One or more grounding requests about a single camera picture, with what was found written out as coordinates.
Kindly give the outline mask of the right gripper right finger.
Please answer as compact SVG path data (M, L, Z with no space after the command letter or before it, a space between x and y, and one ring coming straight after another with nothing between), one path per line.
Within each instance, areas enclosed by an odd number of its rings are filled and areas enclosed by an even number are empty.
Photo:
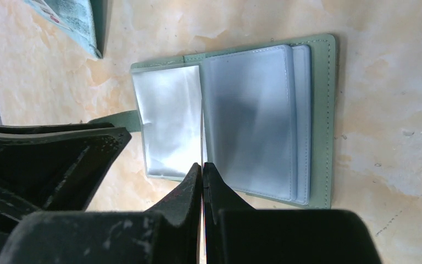
M203 168L208 263L380 263L370 233L347 210L258 210L212 163Z

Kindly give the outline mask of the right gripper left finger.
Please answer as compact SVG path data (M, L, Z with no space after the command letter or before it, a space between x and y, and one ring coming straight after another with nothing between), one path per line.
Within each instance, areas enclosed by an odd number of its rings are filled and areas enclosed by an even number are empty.
M12 231L0 263L198 263L202 169L143 212L35 212Z

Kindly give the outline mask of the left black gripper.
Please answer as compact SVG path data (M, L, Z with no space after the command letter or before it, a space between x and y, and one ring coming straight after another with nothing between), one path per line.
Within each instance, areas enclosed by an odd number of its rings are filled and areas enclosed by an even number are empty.
M86 210L130 139L110 123L0 126L0 252L31 213Z

